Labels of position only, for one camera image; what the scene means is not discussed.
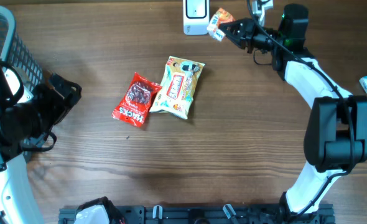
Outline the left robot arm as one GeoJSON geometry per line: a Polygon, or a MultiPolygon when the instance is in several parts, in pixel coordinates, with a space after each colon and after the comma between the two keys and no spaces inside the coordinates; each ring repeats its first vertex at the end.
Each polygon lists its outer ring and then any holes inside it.
{"type": "Polygon", "coordinates": [[[66,117],[81,98],[81,86],[51,74],[48,84],[38,84],[32,98],[21,102],[24,84],[18,79],[12,92],[4,74],[17,70],[0,61],[0,223],[43,223],[27,175],[25,152],[47,152],[52,128],[66,117]]]}

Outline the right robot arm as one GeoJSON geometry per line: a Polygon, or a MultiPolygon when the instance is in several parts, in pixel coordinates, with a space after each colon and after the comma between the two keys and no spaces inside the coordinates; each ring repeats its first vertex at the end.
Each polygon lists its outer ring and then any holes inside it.
{"type": "Polygon", "coordinates": [[[271,1],[248,1],[247,7],[248,18],[223,23],[220,30],[241,49],[270,53],[272,68],[311,109],[304,168],[273,210],[262,206],[259,214],[276,223],[325,223],[331,209],[320,205],[324,195],[367,160],[367,97],[340,87],[305,47],[309,23],[305,6],[286,5],[277,29],[264,25],[271,1]]]}

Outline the small orange box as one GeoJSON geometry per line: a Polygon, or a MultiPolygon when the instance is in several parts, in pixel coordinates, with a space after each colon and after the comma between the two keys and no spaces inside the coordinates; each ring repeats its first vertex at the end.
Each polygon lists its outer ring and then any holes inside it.
{"type": "Polygon", "coordinates": [[[219,29],[219,26],[224,23],[233,22],[234,17],[223,8],[219,8],[211,17],[207,26],[208,34],[215,40],[221,42],[225,38],[225,34],[219,29]]]}

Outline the red Hacks candy bag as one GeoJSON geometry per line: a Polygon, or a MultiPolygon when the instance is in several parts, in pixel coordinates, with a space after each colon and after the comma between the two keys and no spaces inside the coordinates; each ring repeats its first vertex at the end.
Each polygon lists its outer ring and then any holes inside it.
{"type": "Polygon", "coordinates": [[[126,94],[113,110],[112,118],[140,128],[147,118],[154,95],[161,88],[161,85],[135,73],[126,94]]]}

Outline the yellow snack bag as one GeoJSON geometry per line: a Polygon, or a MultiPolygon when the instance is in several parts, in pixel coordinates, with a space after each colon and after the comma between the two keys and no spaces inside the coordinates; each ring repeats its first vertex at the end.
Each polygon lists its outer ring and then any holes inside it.
{"type": "Polygon", "coordinates": [[[165,64],[161,90],[149,110],[150,113],[171,113],[188,119],[193,95],[205,64],[170,56],[165,64]]]}

